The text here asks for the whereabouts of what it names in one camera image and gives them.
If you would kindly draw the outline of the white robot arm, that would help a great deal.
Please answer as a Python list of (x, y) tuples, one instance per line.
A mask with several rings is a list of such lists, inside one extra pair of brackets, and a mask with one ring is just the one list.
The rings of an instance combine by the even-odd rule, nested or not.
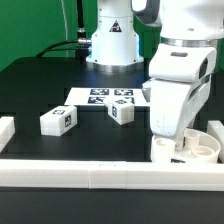
[(161, 28), (143, 84), (150, 127), (156, 136), (182, 136), (209, 96), (217, 42), (224, 38), (224, 0), (97, 0), (97, 6), (91, 67), (125, 71), (143, 61), (134, 18)]

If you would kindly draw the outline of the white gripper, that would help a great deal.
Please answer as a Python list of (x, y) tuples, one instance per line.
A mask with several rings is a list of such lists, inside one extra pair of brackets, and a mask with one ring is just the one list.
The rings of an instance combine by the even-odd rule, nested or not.
[(150, 127), (155, 136), (183, 136), (209, 97), (215, 64), (214, 47), (158, 46), (149, 63), (150, 79), (142, 85), (150, 103)]

